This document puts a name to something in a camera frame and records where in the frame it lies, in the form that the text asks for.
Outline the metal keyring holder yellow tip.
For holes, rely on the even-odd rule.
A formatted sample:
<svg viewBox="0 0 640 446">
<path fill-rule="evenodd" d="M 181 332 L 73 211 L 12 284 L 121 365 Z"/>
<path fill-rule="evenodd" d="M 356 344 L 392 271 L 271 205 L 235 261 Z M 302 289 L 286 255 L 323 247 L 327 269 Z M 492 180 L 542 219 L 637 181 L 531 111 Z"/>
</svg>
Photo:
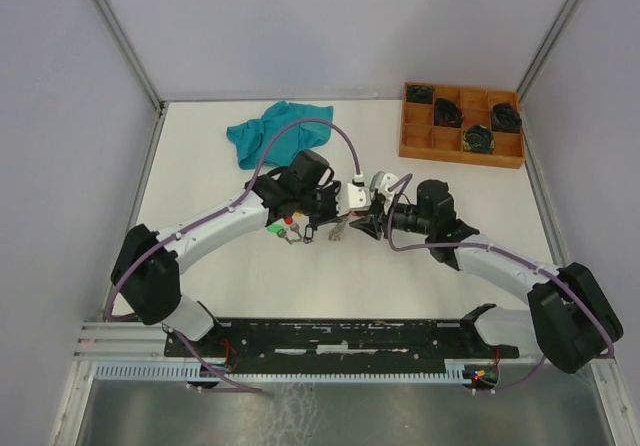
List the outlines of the metal keyring holder yellow tip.
<svg viewBox="0 0 640 446">
<path fill-rule="evenodd" d="M 341 236 L 346 228 L 346 226 L 349 224 L 349 217 L 345 216 L 341 219 L 339 219 L 336 224 L 332 227 L 332 229 L 329 232 L 328 235 L 328 240 L 331 242 L 337 242 L 341 240 Z"/>
</svg>

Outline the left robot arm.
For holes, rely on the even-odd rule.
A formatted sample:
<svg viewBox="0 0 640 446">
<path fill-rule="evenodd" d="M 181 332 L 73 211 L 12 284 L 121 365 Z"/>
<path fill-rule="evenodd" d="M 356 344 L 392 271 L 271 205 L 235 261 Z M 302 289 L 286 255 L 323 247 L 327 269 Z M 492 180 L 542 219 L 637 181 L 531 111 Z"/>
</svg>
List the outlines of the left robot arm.
<svg viewBox="0 0 640 446">
<path fill-rule="evenodd" d="M 145 325 L 161 324 L 186 337 L 198 355 L 221 344 L 205 306 L 181 291 L 181 275 L 225 244 L 300 213 L 316 228 L 338 218 L 341 182 L 328 161 L 303 151 L 288 166 L 255 174 L 237 196 L 191 220 L 153 231 L 130 229 L 111 273 L 121 295 Z"/>
</svg>

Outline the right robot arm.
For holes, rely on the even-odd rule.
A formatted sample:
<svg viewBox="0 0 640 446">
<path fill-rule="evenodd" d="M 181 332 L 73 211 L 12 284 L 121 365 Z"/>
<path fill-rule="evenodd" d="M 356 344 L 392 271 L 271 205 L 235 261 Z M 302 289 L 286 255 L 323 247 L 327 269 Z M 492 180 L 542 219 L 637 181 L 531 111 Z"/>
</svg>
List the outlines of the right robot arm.
<svg viewBox="0 0 640 446">
<path fill-rule="evenodd" d="M 534 261 L 497 245 L 458 218 L 443 181 L 421 182 L 415 203 L 405 204 L 400 198 L 410 180 L 379 172 L 370 186 L 348 184 L 338 210 L 358 213 L 352 227 L 376 240 L 390 240 L 396 230 L 419 234 L 420 248 L 436 261 L 521 300 L 540 351 L 561 371 L 574 373 L 613 356 L 624 330 L 588 267 Z"/>
</svg>

